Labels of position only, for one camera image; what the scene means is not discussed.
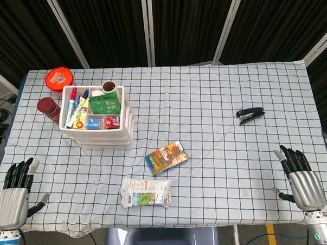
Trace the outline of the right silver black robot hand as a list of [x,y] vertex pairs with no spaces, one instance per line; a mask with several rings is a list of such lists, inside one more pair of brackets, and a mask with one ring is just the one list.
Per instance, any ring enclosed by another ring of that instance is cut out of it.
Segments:
[[283,145],[280,145],[279,150],[274,150],[274,154],[282,165],[292,191],[291,194],[285,194],[273,187],[276,197],[295,203],[304,212],[323,209],[327,204],[326,196],[305,155]]

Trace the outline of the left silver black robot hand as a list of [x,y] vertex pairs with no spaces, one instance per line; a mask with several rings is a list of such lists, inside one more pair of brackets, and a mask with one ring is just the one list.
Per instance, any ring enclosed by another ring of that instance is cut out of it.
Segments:
[[0,191],[0,231],[19,229],[27,218],[47,204],[48,193],[44,194],[34,207],[29,207],[31,186],[39,164],[38,160],[29,158],[8,169],[3,189]]

